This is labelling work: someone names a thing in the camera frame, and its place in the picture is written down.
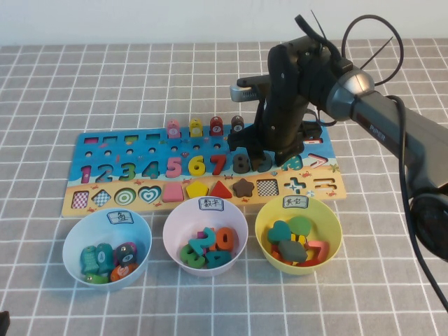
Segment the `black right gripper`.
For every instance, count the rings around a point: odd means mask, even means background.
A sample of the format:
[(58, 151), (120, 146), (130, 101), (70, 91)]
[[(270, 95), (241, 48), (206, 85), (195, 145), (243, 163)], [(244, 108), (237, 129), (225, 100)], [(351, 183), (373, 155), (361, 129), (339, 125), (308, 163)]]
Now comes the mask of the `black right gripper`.
[(298, 139), (308, 101), (299, 94), (298, 60), (315, 43), (282, 43), (270, 49), (268, 74), (245, 77), (231, 87), (234, 102), (258, 99), (251, 126), (228, 137), (231, 151), (246, 148), (251, 169), (256, 172), (265, 159), (264, 151), (275, 152), (278, 167), (302, 167)]

